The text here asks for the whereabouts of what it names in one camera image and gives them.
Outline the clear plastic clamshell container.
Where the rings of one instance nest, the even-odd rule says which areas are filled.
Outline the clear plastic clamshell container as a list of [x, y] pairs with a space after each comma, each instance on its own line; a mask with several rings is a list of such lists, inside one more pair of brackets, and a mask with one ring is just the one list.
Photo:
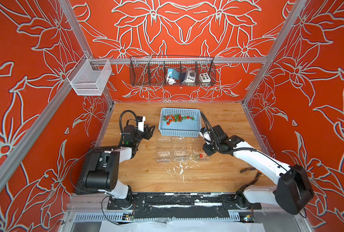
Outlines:
[[196, 162], [207, 162], [210, 157], [203, 150], [203, 146], [191, 148], [191, 159]]

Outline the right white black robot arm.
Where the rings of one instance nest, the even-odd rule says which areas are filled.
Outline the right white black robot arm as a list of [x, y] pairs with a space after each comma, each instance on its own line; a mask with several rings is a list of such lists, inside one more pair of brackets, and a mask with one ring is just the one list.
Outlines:
[[155, 161], [142, 165], [137, 175], [141, 187], [150, 192], [235, 192], [239, 207], [264, 203], [298, 214], [313, 198], [306, 170], [267, 156], [237, 136], [227, 139], [234, 148], [209, 150], [209, 162], [170, 163], [158, 168]]

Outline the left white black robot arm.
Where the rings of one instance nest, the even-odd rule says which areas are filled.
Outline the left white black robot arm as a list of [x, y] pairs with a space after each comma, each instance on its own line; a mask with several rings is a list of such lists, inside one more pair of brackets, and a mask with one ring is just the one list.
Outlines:
[[131, 110], [122, 112], [118, 146], [93, 148], [82, 157], [82, 170], [77, 183], [73, 184], [75, 194], [102, 192], [121, 209], [133, 205], [131, 187], [118, 179], [119, 164], [135, 157], [142, 140], [152, 138], [155, 126], [145, 124], [145, 120]]

